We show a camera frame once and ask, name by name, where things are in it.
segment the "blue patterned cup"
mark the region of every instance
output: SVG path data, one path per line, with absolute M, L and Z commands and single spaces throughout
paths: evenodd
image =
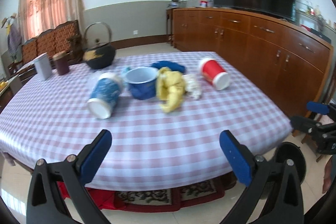
M 87 102 L 89 111 L 99 119 L 109 118 L 122 90 L 123 81 L 117 74 L 103 73 Z
M 140 67 L 125 75 L 128 89 L 135 99 L 146 100 L 156 96 L 156 78 L 158 70 L 152 67 Z

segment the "screw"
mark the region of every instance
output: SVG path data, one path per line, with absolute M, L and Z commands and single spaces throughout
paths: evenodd
M 43 163 L 44 163 L 44 159 L 39 159 L 39 160 L 36 162 L 36 164 L 37 164 L 38 166 L 41 166 Z
M 287 165 L 289 165 L 289 166 L 293 166 L 294 165 L 294 162 L 293 162 L 292 159 L 288 159 L 286 162 L 287 162 Z
M 256 159 L 257 162 L 263 162 L 265 158 L 261 155 L 256 155 L 255 159 Z
M 75 159 L 76 159 L 76 155 L 74 155 L 74 154 L 67 156 L 67 161 L 68 162 L 73 162 Z

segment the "checkered tablecloth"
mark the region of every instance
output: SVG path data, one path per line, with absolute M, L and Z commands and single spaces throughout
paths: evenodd
M 215 58 L 231 74 L 230 86 L 216 91 L 197 72 L 204 57 Z M 278 107 L 214 52 L 178 52 L 118 58 L 104 69 L 121 73 L 127 66 L 170 60 L 197 74 L 203 94 L 185 97 L 182 106 L 163 113 L 159 101 L 135 100 L 125 90 L 111 118 L 88 111 L 93 71 L 86 64 L 41 81 L 34 76 L 0 114 L 0 150 L 34 168 L 39 158 L 63 161 L 78 154 L 102 129 L 112 133 L 112 147 L 88 187 L 108 190 L 155 190 L 179 187 L 231 171 L 219 146 L 229 129 L 254 154 L 275 147 L 291 131 Z

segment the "hanging clothes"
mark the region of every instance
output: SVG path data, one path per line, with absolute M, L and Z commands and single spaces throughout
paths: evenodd
M 11 56 L 15 56 L 17 54 L 17 49 L 22 43 L 22 37 L 15 21 L 7 26 L 7 34 L 8 51 Z

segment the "brown canister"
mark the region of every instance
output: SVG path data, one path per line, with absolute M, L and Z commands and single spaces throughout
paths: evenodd
M 58 75 L 65 75 L 70 71 L 65 51 L 56 53 L 52 59 L 54 60 Z

